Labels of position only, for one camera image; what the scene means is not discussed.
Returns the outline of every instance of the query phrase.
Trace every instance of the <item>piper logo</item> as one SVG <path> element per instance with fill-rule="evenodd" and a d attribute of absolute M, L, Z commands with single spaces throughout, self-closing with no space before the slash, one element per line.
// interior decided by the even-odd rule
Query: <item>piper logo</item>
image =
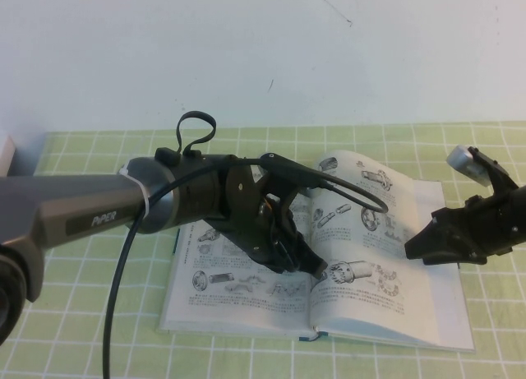
<path fill-rule="evenodd" d="M 116 215 L 117 215 L 117 211 L 114 210 L 113 212 L 108 212 L 101 216 L 95 216 L 93 220 L 91 221 L 91 227 L 94 227 L 96 225 L 101 225 L 103 223 L 109 223 L 110 221 L 115 220 Z"/>

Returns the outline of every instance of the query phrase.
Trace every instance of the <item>zip tie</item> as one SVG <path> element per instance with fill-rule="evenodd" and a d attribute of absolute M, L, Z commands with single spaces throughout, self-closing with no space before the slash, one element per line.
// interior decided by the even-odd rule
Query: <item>zip tie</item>
<path fill-rule="evenodd" d="M 135 179 L 134 177 L 130 176 L 128 174 L 128 164 L 129 160 L 124 164 L 122 168 L 118 170 L 119 175 L 122 175 L 124 178 L 130 179 L 132 182 L 137 183 L 142 191 L 142 197 L 145 200 L 145 215 L 142 217 L 143 219 L 146 218 L 146 216 L 150 213 L 150 198 L 148 197 L 148 192 L 146 191 L 146 187 L 144 184 L 142 184 L 139 180 Z"/>

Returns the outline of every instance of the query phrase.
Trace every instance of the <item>green grid mat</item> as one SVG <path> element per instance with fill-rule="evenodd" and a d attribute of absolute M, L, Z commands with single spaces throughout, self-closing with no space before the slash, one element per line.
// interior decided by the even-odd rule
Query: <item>green grid mat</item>
<path fill-rule="evenodd" d="M 204 130 L 183 132 L 185 142 Z M 367 127 L 219 128 L 203 152 L 258 156 L 272 150 L 310 164 L 326 150 L 363 153 L 412 178 L 441 180 L 450 207 L 488 195 L 453 172 L 445 157 L 457 144 L 476 145 L 526 181 L 526 122 Z M 175 131 L 49 134 L 37 173 L 115 173 L 130 156 L 177 147 Z M 100 377 L 105 301 L 126 229 L 53 249 L 44 289 L 26 305 L 0 347 L 0 379 Z M 477 346 L 475 354 L 349 340 L 313 343 L 155 331 L 164 300 L 175 230 L 137 236 L 124 271 L 113 323 L 112 374 L 148 378 L 404 378 L 526 377 L 526 247 L 462 265 Z"/>

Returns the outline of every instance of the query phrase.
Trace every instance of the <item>white wall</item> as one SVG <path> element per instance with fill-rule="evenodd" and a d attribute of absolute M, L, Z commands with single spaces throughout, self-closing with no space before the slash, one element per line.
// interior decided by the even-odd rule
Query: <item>white wall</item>
<path fill-rule="evenodd" d="M 0 117 L 35 131 L 168 128 L 190 109 L 222 126 L 521 119 L 525 58 L 526 0 L 0 0 Z"/>

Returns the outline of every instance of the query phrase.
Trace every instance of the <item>book page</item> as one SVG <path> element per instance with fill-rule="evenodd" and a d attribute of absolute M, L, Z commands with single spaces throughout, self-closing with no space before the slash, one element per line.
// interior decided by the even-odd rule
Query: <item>book page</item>
<path fill-rule="evenodd" d="M 298 196 L 291 209 L 298 229 L 308 232 L 310 200 Z M 314 334 L 308 323 L 308 274 L 276 274 L 256 264 L 204 221 L 183 229 L 164 327 L 183 329 L 178 322 L 191 322 L 197 323 L 193 330 L 251 327 L 280 335 Z"/>
<path fill-rule="evenodd" d="M 323 330 L 324 321 L 349 318 L 437 342 L 425 267 L 405 257 L 404 243 L 420 229 L 413 180 L 342 150 L 317 165 L 375 194 L 389 212 L 380 215 L 328 191 L 313 197 L 311 245 L 329 267 L 313 283 L 311 323 Z"/>

